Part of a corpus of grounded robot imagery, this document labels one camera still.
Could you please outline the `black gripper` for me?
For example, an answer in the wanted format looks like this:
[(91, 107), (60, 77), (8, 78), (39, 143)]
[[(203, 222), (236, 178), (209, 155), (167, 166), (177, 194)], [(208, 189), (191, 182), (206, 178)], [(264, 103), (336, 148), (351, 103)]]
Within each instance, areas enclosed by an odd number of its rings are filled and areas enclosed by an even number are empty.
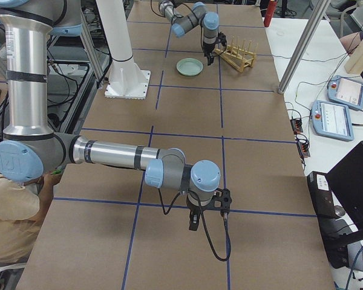
[(207, 58), (207, 65), (212, 65), (214, 62), (215, 46), (216, 46), (215, 43), (204, 43), (202, 46), (204, 56)]
[(214, 208), (214, 200), (211, 198), (207, 201), (201, 201), (196, 193), (188, 193), (186, 205), (190, 209), (189, 213), (189, 230), (197, 231), (200, 219), (202, 220), (203, 227), (206, 230), (206, 222), (203, 212), (208, 209)]

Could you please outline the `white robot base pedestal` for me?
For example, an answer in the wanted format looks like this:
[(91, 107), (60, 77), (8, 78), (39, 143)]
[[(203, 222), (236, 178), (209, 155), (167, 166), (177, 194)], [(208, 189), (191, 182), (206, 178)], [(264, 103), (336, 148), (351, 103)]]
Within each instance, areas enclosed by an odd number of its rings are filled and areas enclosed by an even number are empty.
[(151, 72), (141, 70), (134, 61), (123, 2), (100, 0), (96, 4), (112, 59), (105, 96), (146, 98)]

